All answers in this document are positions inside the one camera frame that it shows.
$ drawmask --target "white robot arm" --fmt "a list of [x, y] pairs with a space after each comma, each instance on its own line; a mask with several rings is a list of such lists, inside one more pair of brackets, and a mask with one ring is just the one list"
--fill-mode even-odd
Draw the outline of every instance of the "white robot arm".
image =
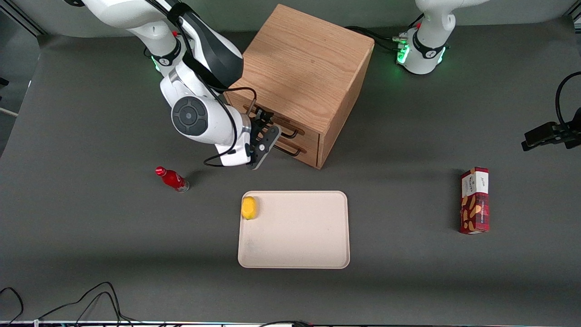
[[414, 74], [428, 74], [442, 61], [445, 44], [456, 27], [452, 13], [458, 8], [480, 5], [489, 0], [415, 0], [424, 13], [421, 27], [412, 26], [400, 34], [407, 40], [397, 63]]
[[[171, 107], [174, 127], [184, 136], [214, 144], [218, 150], [205, 161], [220, 158], [221, 165], [248, 165], [257, 169], [281, 135], [276, 126], [259, 138], [270, 117], [261, 111], [248, 115], [225, 105], [218, 95], [242, 76], [238, 48], [212, 30], [188, 5], [179, 0], [83, 0], [104, 23], [136, 35], [152, 54], [163, 96]], [[169, 19], [181, 32], [176, 37], [162, 20]]]

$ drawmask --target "beige tray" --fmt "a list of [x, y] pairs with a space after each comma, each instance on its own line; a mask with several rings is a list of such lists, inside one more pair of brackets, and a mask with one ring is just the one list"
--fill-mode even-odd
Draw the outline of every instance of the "beige tray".
[[245, 268], [343, 269], [349, 265], [347, 197], [341, 191], [250, 191], [256, 218], [240, 217]]

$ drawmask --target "green led light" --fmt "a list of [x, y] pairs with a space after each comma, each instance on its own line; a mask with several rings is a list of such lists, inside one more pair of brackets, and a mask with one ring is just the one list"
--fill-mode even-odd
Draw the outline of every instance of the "green led light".
[[397, 55], [397, 61], [401, 64], [406, 62], [407, 55], [410, 53], [410, 46], [406, 45], [403, 49], [400, 50], [400, 53]]
[[438, 63], [442, 62], [442, 59], [444, 59], [444, 52], [446, 52], [446, 47], [444, 47], [442, 49], [442, 53], [440, 54], [440, 59], [437, 60]]
[[151, 56], [151, 60], [153, 61], [153, 64], [155, 65], [155, 69], [159, 72], [159, 67], [157, 67], [157, 62], [155, 61], [155, 59], [153, 58], [153, 56]]

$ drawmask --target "bottle cap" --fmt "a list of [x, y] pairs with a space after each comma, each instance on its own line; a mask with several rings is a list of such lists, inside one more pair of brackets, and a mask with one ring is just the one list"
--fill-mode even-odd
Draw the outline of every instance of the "bottle cap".
[[167, 171], [166, 171], [166, 169], [165, 169], [164, 167], [162, 167], [162, 166], [159, 166], [159, 167], [157, 167], [157, 168], [155, 169], [155, 173], [156, 173], [158, 176], [163, 176], [163, 175], [165, 175], [165, 174], [167, 173]]

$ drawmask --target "gray table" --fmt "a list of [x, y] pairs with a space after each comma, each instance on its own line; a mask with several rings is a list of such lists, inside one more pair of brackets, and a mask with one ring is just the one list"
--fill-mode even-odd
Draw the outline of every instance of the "gray table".
[[[228, 37], [244, 47], [252, 34]], [[275, 152], [250, 172], [202, 165], [214, 148], [173, 129], [136, 38], [41, 39], [0, 161], [1, 286], [21, 291], [25, 319], [110, 280], [124, 312], [148, 320], [578, 326], [581, 150], [520, 146], [556, 120], [555, 89], [581, 67], [572, 22], [459, 27], [450, 43], [429, 76], [377, 49], [323, 170]], [[580, 87], [565, 88], [567, 119]], [[192, 189], [163, 186], [158, 165]], [[490, 168], [492, 223], [465, 236], [458, 175], [473, 166]], [[239, 266], [248, 190], [344, 191], [350, 265]]]

